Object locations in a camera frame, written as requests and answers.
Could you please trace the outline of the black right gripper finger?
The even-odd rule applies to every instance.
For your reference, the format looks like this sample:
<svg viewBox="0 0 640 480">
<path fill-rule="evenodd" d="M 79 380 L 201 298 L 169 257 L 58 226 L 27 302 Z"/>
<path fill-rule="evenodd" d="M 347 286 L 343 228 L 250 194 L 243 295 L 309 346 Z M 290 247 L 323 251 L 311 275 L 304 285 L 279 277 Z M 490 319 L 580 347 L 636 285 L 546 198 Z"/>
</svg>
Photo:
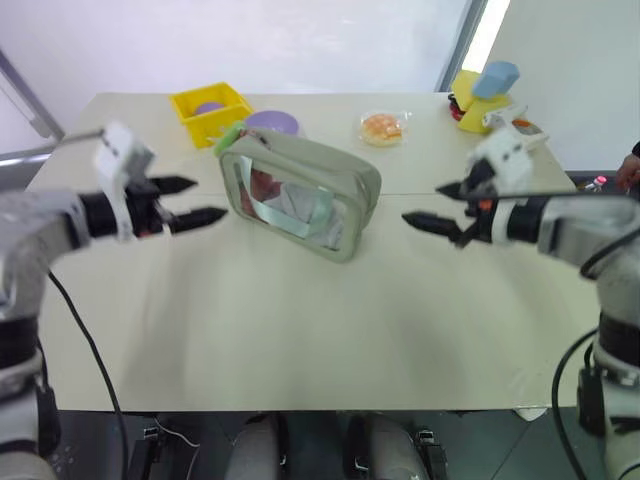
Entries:
<svg viewBox="0 0 640 480">
<path fill-rule="evenodd" d="M 463 181 L 438 186 L 436 192 L 455 201 L 466 201 L 469 196 L 467 185 Z"/>
<path fill-rule="evenodd" d="M 422 211 L 403 213 L 401 218 L 416 230 L 446 237 L 449 241 L 463 241 L 469 237 L 454 219 Z"/>
</svg>

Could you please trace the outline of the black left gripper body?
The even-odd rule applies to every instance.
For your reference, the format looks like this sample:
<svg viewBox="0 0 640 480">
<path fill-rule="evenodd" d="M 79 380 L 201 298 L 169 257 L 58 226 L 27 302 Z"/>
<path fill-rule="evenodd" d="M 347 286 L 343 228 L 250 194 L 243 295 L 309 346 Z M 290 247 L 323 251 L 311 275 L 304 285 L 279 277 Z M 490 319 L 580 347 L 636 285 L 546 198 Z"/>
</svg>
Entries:
<svg viewBox="0 0 640 480">
<path fill-rule="evenodd" d="M 159 234 L 168 227 L 171 213 L 160 205 L 159 199 L 163 195 L 159 194 L 151 179 L 130 183 L 125 188 L 125 195 L 135 237 Z"/>
</svg>

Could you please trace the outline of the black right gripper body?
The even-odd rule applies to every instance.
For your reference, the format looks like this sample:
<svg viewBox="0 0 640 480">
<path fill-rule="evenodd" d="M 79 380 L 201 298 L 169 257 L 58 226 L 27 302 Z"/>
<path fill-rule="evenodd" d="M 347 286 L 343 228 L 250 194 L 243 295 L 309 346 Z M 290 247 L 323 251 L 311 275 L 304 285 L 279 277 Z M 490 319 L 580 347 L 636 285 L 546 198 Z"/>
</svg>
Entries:
<svg viewBox="0 0 640 480">
<path fill-rule="evenodd" d="M 492 181 L 495 170 L 487 158 L 472 164 L 466 178 L 461 182 L 460 194 L 467 200 L 465 215 L 474 222 L 462 232 L 455 242 L 465 248 L 472 241 L 491 242 L 491 228 L 496 210 L 492 196 L 496 193 Z"/>
</svg>

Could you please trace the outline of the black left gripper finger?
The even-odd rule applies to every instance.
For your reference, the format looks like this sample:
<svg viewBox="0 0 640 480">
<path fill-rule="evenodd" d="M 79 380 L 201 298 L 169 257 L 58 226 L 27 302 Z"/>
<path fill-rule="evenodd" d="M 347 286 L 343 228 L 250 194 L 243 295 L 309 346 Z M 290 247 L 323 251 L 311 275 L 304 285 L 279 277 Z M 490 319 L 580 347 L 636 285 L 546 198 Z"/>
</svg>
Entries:
<svg viewBox="0 0 640 480">
<path fill-rule="evenodd" d="M 167 221 L 167 226 L 171 233 L 183 233 L 213 225 L 226 214 L 226 209 L 216 207 L 198 208 L 184 213 L 171 214 Z"/>
<path fill-rule="evenodd" d="M 194 180 L 182 176 L 154 177 L 151 183 L 160 195 L 175 195 L 198 185 Z"/>
</svg>

